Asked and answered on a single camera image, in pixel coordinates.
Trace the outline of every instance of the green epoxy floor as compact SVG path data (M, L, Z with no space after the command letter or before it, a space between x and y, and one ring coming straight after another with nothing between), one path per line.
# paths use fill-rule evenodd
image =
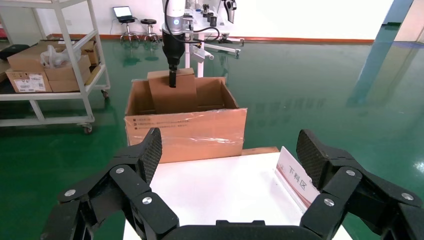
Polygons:
M299 130L312 129L370 172L424 199L420 47L246 43L239 59L215 52L204 75L227 75L235 99L248 108L245 149L285 146L295 153ZM38 238L56 194L98 171L126 146L123 118L131 79L168 66L160 48L150 52L140 46L132 56L117 41L104 41L103 48L112 89L109 102L100 91L90 95L96 118L92 135L75 125L0 128L1 239ZM84 113L77 100L41 101L40 106L48 116ZM27 114L29 103L0 102L0 118ZM108 219L95 238L122 239L123 219L122 214ZM343 224L354 240L378 239L354 216Z

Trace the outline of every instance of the white table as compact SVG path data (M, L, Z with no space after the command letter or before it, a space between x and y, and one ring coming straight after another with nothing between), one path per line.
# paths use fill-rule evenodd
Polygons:
M159 164L151 182L184 225L216 220L299 225L301 209L275 174L280 153ZM139 240L126 221L123 240ZM335 240L351 240L341 226Z

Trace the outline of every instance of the stool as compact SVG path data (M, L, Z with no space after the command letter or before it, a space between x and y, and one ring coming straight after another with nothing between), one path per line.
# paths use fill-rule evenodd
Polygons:
M147 35L144 36L144 41L146 41L147 37L150 40L153 37L154 41L159 41L159 36L153 32L153 25L156 24L156 20L154 19L142 19L141 24L147 24Z
M121 43L122 43L122 39L124 39L125 36L128 36L129 43L132 43L131 42L132 37L136 37L137 40L140 42L139 36L137 36L137 34L135 32L131 32L130 26L128 26L128 24L134 23L136 21L136 19L137 19L136 17L133 17L131 19L125 19L125 20L124 19L118 19L118 21L120 22L121 25L126 24L126 32L122 33L122 35L120 36Z

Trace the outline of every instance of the label sign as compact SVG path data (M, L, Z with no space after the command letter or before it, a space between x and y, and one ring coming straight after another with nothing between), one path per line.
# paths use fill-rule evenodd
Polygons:
M277 170L290 184L291 188L296 192L306 207L309 207L320 194L312 185L312 180L307 175L302 165L300 165L285 147L281 147Z
M43 76L41 74L29 74L29 79L14 80L20 93L45 92Z

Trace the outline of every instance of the metal frame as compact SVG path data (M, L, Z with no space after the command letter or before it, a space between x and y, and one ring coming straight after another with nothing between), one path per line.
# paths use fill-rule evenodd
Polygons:
M93 31L80 39L76 44L72 45L71 37L69 35L64 14L62 12L63 8L85 2L87 1L88 9L90 12L91 23L93 26ZM47 124L78 124L82 125L91 131L90 123L95 121L93 116L93 111L89 102L89 94L93 89L102 90L103 96L105 96L104 90L111 88L111 83L109 79L108 70L106 68L105 56L103 54L102 43L100 41L99 30L97 27L96 17L94 14L92 0L0 0L0 7L24 7L24 8L37 8L37 9L53 9L57 20L59 22L59 27L63 35L63 39L66 45L66 49L69 53L70 62L73 67L73 72L75 73L76 81L79 86L79 92L64 92L64 93L15 93L15 94L0 94L1 101L29 101L35 112L36 118L22 118L22 119L0 119L0 127L8 126L29 126L29 125L47 125ZM100 57L101 63L100 71L94 77L90 85L85 86L83 78L81 75L80 68L78 66L78 61L75 57L74 50L80 49L85 43L87 43L91 38L95 37L97 52ZM100 79L100 76L105 73L106 84L97 85L96 83ZM87 116L71 116L71 117L44 117L40 107L37 103L38 100L61 100L61 99L82 99L84 103Z

